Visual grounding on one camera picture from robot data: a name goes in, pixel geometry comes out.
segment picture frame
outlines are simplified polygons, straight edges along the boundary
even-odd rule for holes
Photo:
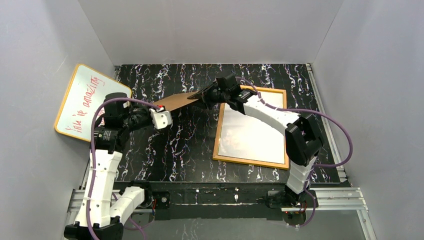
[[[241,85],[241,88],[253,89],[245,85]],[[267,103],[287,108],[286,90],[256,89]],[[284,136],[276,129],[221,103],[212,159],[288,170],[289,157],[284,141]]]

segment gray wall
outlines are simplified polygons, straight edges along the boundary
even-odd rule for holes
[[[343,0],[79,0],[113,64],[309,63]]]
[[[422,1],[345,0],[312,65],[382,240],[424,239],[423,13]]]
[[[114,66],[77,0],[0,5],[0,238],[55,240],[89,153],[55,133],[56,115],[77,63]]]

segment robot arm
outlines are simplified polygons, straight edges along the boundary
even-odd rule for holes
[[[111,93],[104,101],[126,97],[125,93]],[[87,186],[91,185],[95,172],[91,197],[88,198],[89,189],[86,188],[74,224],[66,226],[64,230],[64,236],[70,240],[92,239],[87,223],[88,200],[90,200],[90,221],[96,236],[101,240],[122,238],[125,222],[134,209],[146,201],[145,188],[129,186],[111,206],[118,165],[130,133],[149,125],[162,129],[172,124],[171,114],[164,107],[156,110],[132,105],[129,101],[115,101],[106,105],[104,111],[105,113],[97,119],[94,129],[95,166],[93,166],[93,153],[90,154]],[[99,126],[102,118],[104,125]]]
[[[218,73],[216,81],[189,99],[199,99],[196,104],[203,108],[212,108],[216,103],[226,103],[231,109],[259,119],[283,134],[290,160],[290,175],[285,185],[283,200],[292,205],[299,202],[305,194],[305,183],[324,144],[312,114],[302,116],[265,106],[255,91],[241,89],[230,71]]]

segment wooden frame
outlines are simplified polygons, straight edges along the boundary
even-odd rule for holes
[[[253,90],[253,88],[250,86],[242,85],[241,88]],[[284,108],[287,108],[286,90],[265,88],[265,87],[256,87],[256,89],[259,92],[281,93],[283,95],[282,105]],[[223,121],[224,121],[224,110],[225,110],[225,103],[222,103],[219,107],[218,126],[216,129],[215,144],[213,146],[213,154],[212,154],[213,160],[226,161],[226,162],[239,163],[239,164],[250,164],[250,165],[257,165],[257,166],[263,166],[263,167],[269,167],[269,168],[278,168],[278,169],[286,169],[286,170],[289,169],[289,157],[287,156],[285,147],[284,147],[284,164],[218,155],[218,150],[219,150],[220,140],[221,140],[221,132],[222,132]]]

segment black table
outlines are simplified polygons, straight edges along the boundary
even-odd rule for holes
[[[304,64],[147,64],[122,65],[117,80],[132,88],[132,97],[155,102],[176,93],[194,92],[222,70],[253,81],[258,87],[287,90],[288,108],[318,110]],[[287,170],[212,160],[219,109],[182,107],[172,112],[173,125],[133,132],[118,167],[117,181],[286,183]],[[319,127],[327,139],[321,118]],[[334,164],[328,142],[317,162]],[[316,170],[313,181],[338,183],[335,168]]]

